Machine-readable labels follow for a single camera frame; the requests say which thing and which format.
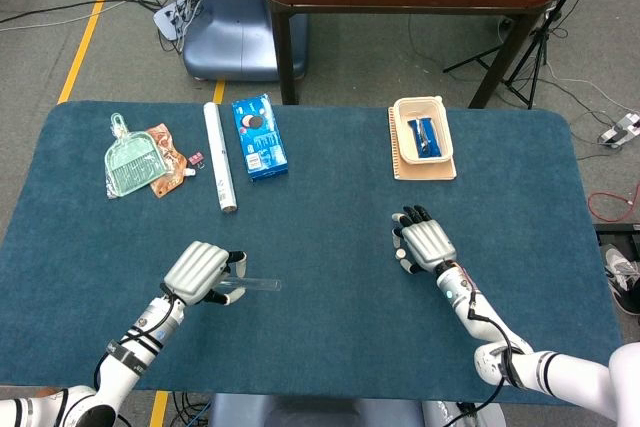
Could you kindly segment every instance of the tripod stand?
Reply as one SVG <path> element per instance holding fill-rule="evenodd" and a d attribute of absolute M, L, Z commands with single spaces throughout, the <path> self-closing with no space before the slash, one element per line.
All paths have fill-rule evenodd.
<path fill-rule="evenodd" d="M 549 35 L 551 33 L 551 24 L 560 17 L 560 12 L 562 10 L 562 7 L 566 3 L 567 3 L 567 0 L 558 0 L 558 2 L 556 3 L 556 6 L 546 14 L 545 21 L 542 23 L 542 25 L 533 31 L 532 33 L 533 38 L 531 40 L 531 44 L 529 44 L 529 47 L 527 48 L 526 52 L 522 55 L 522 58 L 518 62 L 518 65 L 516 66 L 516 68 L 513 69 L 513 72 L 511 72 L 511 75 L 509 76 L 508 79 L 506 80 L 502 79 L 501 81 L 507 87 L 507 89 L 509 89 L 509 91 L 511 91 L 516 97 L 518 97 L 522 102 L 524 102 L 524 104 L 527 106 L 527 109 L 529 110 L 533 108 L 533 99 L 536 94 L 536 86 L 538 84 L 538 75 L 540 73 L 540 64 L 541 63 L 544 65 L 547 64 L 547 42 L 549 40 Z M 463 65 L 466 65 L 470 62 L 478 62 L 482 67 L 488 70 L 490 66 L 483 60 L 484 57 L 500 50 L 501 47 L 502 47 L 502 44 L 498 45 L 497 47 L 493 47 L 492 49 L 481 52 L 477 55 L 474 55 L 473 57 L 470 57 L 469 59 L 463 60 L 462 62 L 458 62 L 457 64 L 447 67 L 442 72 L 446 74 L 447 72 L 451 72 L 452 70 L 462 67 Z M 525 62 L 527 61 L 531 53 L 536 49 L 537 51 L 536 51 L 535 60 L 534 60 L 531 91 L 529 92 L 529 97 L 526 97 L 520 92 L 520 90 L 517 90 L 513 86 L 513 83 L 516 81 L 518 75 L 520 75 L 520 72 L 522 71 L 525 65 Z"/>

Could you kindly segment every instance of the green dustpan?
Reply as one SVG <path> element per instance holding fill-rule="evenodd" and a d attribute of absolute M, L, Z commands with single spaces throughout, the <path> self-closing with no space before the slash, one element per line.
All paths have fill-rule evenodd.
<path fill-rule="evenodd" d="M 123 197 L 167 173 L 153 138 L 146 132 L 129 132 L 122 115 L 111 116 L 111 131 L 116 137 L 104 156 L 107 189 Z"/>

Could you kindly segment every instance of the clear plastic rod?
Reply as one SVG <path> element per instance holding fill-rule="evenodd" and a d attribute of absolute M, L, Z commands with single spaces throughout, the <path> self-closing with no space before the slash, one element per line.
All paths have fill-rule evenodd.
<path fill-rule="evenodd" d="M 249 279 L 240 277 L 227 277 L 220 282 L 222 287 L 237 289 L 244 287 L 247 290 L 267 290 L 277 292 L 282 288 L 282 284 L 278 279 Z"/>

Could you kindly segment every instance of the sneaker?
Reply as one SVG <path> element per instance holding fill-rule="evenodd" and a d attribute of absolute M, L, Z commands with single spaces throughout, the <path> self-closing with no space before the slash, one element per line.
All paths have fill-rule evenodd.
<path fill-rule="evenodd" d="M 640 315 L 640 270 L 613 245 L 600 247 L 605 263 L 604 272 L 618 306 L 630 315 Z"/>

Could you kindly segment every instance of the white robotic arm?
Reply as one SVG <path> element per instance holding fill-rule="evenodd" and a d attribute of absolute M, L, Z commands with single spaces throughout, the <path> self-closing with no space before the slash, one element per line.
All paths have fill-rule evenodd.
<path fill-rule="evenodd" d="M 64 389 L 43 398 L 0 401 L 0 427 L 112 427 L 122 402 L 184 319 L 184 309 L 201 301 L 228 305 L 244 294 L 213 289 L 235 266 L 244 277 L 246 254 L 193 242 L 164 278 L 165 295 L 151 301 L 119 341 L 107 346 L 94 387 Z"/>
<path fill-rule="evenodd" d="M 474 355 L 480 377 L 492 385 L 509 383 L 536 390 L 597 412 L 619 427 L 640 426 L 637 414 L 640 343 L 614 352 L 609 368 L 555 352 L 534 352 L 514 334 L 456 261 L 456 251 L 442 227 L 420 206 L 394 214 L 396 258 L 409 273 L 434 273 L 462 325 L 476 339 L 489 342 Z M 402 242 L 415 263 L 406 258 Z"/>

